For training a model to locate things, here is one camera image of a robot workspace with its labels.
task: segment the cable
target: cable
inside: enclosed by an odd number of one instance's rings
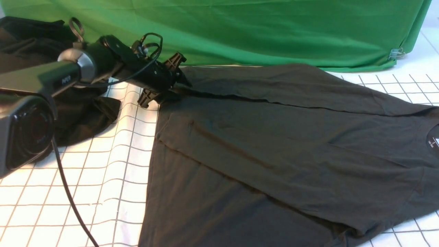
[[[52,147],[55,151],[56,161],[58,163],[59,175],[61,176],[62,185],[64,186],[65,193],[67,194],[67,198],[68,198],[68,201],[70,202],[70,205],[72,206],[73,212],[75,213],[76,218],[79,221],[79,224],[84,229],[87,236],[90,238],[90,241],[93,243],[94,247],[99,247],[96,240],[93,238],[90,231],[85,226],[84,221],[82,220],[81,216],[79,215],[78,209],[76,208],[75,202],[73,201],[72,194],[70,193],[70,190],[68,189],[67,180],[65,179],[64,170],[63,170],[62,164],[61,164],[61,157],[59,155],[58,145],[56,144],[55,137],[52,138]]]
[[[107,83],[97,83],[97,84],[81,83],[81,82],[79,82],[79,83],[76,83],[75,85],[76,86],[82,86],[82,87],[108,87],[108,86],[111,86],[111,85],[114,85],[114,84],[118,84],[118,83],[130,80],[130,79],[136,77],[137,75],[139,75],[140,73],[142,73],[146,68],[148,68],[149,66],[151,66],[151,64],[153,64],[153,63],[155,63],[157,61],[157,59],[160,57],[160,54],[162,53],[162,47],[163,47],[163,37],[161,35],[159,35],[159,34],[156,34],[156,33],[147,33],[147,34],[145,34],[142,37],[142,39],[140,40],[142,44],[143,44],[143,41],[145,40],[145,38],[148,35],[153,35],[153,36],[159,37],[160,38],[160,44],[159,44],[159,47],[157,48],[157,50],[154,51],[154,53],[153,53],[153,54],[155,54],[155,56],[143,68],[141,68],[137,72],[133,73],[131,76],[129,76],[129,77],[125,78],[125,79],[122,79],[122,80],[117,80],[117,81],[107,82]]]
[[[73,25],[74,23],[78,26],[81,33],[76,30],[75,26]],[[68,26],[70,27],[73,34],[78,38],[78,42],[84,43],[84,27],[82,26],[81,22],[77,18],[72,17],[68,22]]]

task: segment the camera lens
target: camera lens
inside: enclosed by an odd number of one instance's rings
[[[39,154],[51,142],[53,119],[45,104],[35,104],[22,116],[22,145],[27,152]]]

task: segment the camera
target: camera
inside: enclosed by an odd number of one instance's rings
[[[1,177],[31,163],[49,148],[54,116],[44,98],[0,94]]]

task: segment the green screen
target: green screen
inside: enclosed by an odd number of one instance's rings
[[[131,45],[147,32],[164,38],[161,59],[185,65],[306,63],[336,72],[396,64],[413,49],[431,0],[0,0],[8,16],[77,17],[85,39],[113,34]]]

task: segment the t-shirt sleeve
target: t-shirt sleeve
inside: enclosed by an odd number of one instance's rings
[[[383,116],[404,116],[434,108],[344,81],[309,65],[189,67],[184,72],[194,87],[176,91],[192,96],[236,96],[250,101]]]

